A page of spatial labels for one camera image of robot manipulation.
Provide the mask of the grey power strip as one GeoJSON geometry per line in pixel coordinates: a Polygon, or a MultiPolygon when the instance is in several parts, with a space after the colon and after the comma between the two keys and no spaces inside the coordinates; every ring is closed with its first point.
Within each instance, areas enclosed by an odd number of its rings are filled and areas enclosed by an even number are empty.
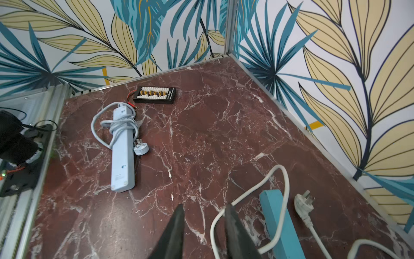
{"type": "Polygon", "coordinates": [[[116,137],[112,146],[111,190],[122,193],[135,186],[134,176],[134,133],[135,129],[128,121],[133,118],[131,109],[126,105],[116,108],[113,113],[115,122],[121,127],[114,130],[116,137]]]}

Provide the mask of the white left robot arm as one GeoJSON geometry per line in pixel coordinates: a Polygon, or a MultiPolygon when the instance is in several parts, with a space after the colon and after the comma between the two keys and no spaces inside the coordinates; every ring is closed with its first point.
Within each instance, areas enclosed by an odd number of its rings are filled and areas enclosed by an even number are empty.
{"type": "Polygon", "coordinates": [[[22,122],[13,114],[1,111],[1,159],[20,165],[31,159],[39,145],[21,134],[22,122]]]}

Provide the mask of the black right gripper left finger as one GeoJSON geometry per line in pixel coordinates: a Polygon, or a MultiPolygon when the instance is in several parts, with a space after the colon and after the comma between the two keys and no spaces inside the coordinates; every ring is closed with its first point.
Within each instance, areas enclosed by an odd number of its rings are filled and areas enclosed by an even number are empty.
{"type": "Polygon", "coordinates": [[[179,204],[174,210],[149,259],[181,259],[184,240],[184,208],[179,204]]]}

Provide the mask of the black charging board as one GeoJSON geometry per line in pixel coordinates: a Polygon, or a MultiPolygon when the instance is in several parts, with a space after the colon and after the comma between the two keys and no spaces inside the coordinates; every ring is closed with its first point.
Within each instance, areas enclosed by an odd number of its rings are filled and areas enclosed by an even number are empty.
{"type": "Polygon", "coordinates": [[[139,86],[132,100],[136,104],[173,104],[176,93],[175,87],[139,86]]]}

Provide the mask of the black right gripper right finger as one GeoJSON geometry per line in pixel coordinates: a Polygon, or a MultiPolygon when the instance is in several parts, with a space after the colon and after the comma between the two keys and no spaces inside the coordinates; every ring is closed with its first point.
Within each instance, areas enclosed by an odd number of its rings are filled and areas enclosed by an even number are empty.
{"type": "Polygon", "coordinates": [[[227,257],[229,259],[261,259],[258,249],[240,221],[233,205],[224,212],[227,257]]]}

